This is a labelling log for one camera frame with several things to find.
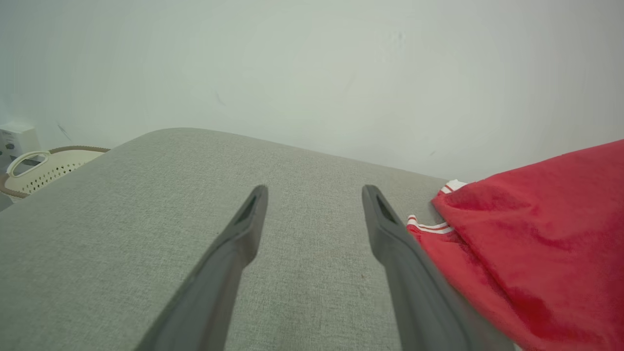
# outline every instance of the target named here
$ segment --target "electrical outlet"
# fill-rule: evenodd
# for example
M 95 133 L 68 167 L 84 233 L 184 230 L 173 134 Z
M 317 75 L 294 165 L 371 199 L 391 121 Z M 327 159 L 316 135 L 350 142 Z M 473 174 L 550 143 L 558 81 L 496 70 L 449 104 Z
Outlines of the electrical outlet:
M 3 156 L 8 154 L 11 160 L 27 152 L 41 150 L 35 128 L 31 126 L 11 122 L 0 126 L 0 134 L 2 135 L 0 151 Z

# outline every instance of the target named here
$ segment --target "gray surface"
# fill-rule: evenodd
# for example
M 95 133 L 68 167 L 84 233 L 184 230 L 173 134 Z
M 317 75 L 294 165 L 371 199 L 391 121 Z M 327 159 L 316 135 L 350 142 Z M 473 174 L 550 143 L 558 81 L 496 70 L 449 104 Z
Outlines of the gray surface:
M 444 183 L 221 132 L 146 134 L 0 212 L 0 349 L 131 349 L 266 184 L 226 349 L 398 350 L 361 187 L 435 223 L 429 200 Z

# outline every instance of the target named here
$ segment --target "wall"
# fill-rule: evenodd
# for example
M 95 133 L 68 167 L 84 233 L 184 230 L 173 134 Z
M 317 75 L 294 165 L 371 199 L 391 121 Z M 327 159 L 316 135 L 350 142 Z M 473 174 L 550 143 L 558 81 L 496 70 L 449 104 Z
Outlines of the wall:
M 0 118 L 45 148 L 187 126 L 477 180 L 624 138 L 623 20 L 621 0 L 5 1 Z

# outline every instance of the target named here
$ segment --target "red cloth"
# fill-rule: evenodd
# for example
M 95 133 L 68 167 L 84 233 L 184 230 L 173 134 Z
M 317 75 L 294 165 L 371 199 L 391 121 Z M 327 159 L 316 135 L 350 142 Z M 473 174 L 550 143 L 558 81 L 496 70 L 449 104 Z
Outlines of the red cloth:
M 440 192 L 451 231 L 408 229 L 523 349 L 624 350 L 623 185 L 624 140 Z

